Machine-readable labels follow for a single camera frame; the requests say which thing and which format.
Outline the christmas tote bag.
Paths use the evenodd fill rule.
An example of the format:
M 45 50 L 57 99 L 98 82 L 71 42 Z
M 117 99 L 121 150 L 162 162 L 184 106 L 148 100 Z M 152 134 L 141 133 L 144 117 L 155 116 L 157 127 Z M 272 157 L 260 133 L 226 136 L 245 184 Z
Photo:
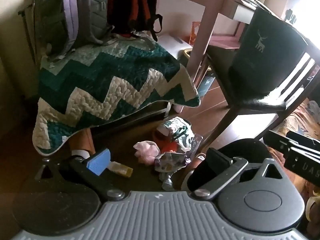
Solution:
M 157 131 L 168 137 L 171 142 L 175 141 L 183 152 L 191 150 L 195 134 L 191 129 L 191 123 L 187 120 L 176 116 L 160 124 Z

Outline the dark wooden chair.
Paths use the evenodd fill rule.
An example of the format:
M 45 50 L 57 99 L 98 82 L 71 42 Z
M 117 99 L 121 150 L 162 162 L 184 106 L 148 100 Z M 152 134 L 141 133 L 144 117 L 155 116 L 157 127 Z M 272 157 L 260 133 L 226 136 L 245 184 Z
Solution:
M 306 50 L 296 64 L 293 73 L 267 95 L 250 92 L 244 95 L 236 91 L 228 70 L 236 50 L 216 46 L 207 48 L 204 63 L 211 67 L 214 76 L 228 103 L 228 112 L 201 142 L 198 151 L 204 152 L 239 115 L 276 114 L 277 118 L 256 139 L 281 124 L 319 85 L 319 49 L 306 38 Z

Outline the purple grey backpack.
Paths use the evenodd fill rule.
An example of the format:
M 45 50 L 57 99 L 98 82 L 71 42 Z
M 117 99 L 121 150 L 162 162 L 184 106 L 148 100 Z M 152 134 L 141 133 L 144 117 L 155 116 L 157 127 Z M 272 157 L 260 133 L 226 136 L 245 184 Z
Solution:
M 34 0 L 35 41 L 50 61 L 85 42 L 102 44 L 107 29 L 107 0 Z

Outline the pink study desk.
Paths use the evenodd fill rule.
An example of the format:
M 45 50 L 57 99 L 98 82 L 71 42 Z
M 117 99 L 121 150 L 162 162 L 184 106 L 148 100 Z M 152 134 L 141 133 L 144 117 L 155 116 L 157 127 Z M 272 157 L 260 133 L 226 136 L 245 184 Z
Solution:
M 163 16 L 159 37 L 169 34 L 183 40 L 190 18 L 201 17 L 199 32 L 187 64 L 187 71 L 191 79 L 195 80 L 218 16 L 249 24 L 254 11 L 255 6 L 244 0 L 157 0 L 157 13 Z

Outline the green white zigzag quilt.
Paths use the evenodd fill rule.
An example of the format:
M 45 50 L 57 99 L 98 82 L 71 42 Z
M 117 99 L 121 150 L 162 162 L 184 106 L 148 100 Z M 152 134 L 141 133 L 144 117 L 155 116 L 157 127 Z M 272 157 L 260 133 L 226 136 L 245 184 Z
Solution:
M 201 103 L 186 68 L 148 36 L 83 46 L 55 62 L 43 57 L 33 145 L 50 156 L 81 130 L 158 101 L 185 107 Z

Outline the clear plastic tray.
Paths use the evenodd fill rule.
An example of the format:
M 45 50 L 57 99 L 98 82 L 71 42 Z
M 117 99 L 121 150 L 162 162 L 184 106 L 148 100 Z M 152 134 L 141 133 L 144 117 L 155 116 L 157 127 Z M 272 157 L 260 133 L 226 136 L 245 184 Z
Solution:
M 199 135 L 199 134 L 195 134 L 192 142 L 191 142 L 191 150 L 188 152 L 188 156 L 190 158 L 193 158 L 194 155 L 196 154 L 198 148 L 199 148 L 199 145 L 201 144 L 203 140 L 203 136 Z

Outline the red plastic bag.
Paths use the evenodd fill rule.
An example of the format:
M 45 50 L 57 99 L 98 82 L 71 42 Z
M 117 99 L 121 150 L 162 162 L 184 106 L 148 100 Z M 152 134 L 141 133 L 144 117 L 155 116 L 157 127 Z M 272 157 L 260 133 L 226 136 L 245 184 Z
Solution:
M 172 141 L 171 137 L 163 135 L 158 130 L 153 130 L 152 139 L 160 149 L 161 153 L 165 152 L 177 152 L 178 144 L 176 141 Z

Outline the pink mesh puff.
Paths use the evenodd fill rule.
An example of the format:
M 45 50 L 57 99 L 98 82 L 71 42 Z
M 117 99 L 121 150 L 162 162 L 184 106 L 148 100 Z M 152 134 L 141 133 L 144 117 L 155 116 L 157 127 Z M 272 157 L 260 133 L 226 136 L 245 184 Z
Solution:
M 140 164 L 153 165 L 155 158 L 160 154 L 160 149 L 153 141 L 142 141 L 136 143 L 133 148 L 136 150 L 135 157 Z

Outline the black red backpack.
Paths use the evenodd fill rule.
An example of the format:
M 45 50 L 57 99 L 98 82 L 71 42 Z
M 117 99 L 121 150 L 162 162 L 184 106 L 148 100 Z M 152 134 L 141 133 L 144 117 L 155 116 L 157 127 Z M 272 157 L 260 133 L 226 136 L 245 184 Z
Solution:
M 163 17 L 156 12 L 157 0 L 108 0 L 107 22 L 114 33 L 134 37 L 136 32 L 148 31 L 157 41 L 155 22 L 162 25 Z

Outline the dark green trash bin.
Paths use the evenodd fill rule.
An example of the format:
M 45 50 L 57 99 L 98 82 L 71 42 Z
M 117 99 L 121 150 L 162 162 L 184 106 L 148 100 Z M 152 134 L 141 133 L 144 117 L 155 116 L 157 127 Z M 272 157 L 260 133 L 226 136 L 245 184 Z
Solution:
M 228 71 L 237 96 L 262 98 L 291 74 L 308 46 L 291 25 L 255 10 Z

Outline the patterned wrapper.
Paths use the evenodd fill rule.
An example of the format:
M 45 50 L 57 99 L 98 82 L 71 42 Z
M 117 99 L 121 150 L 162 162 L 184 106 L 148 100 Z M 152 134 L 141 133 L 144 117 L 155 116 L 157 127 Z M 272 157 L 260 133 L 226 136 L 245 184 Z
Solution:
M 177 152 L 164 152 L 155 158 L 155 171 L 159 173 L 164 191 L 175 191 L 172 175 L 185 168 L 191 159 L 187 154 Z

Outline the white box under desk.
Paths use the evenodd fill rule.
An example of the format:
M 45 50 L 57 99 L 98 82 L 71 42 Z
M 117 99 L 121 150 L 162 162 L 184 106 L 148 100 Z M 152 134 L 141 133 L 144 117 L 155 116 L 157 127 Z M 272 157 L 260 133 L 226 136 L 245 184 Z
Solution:
M 169 34 L 163 34 L 158 37 L 157 41 L 167 52 L 175 59 L 180 59 L 186 49 L 191 49 L 192 46 L 180 38 L 173 37 Z

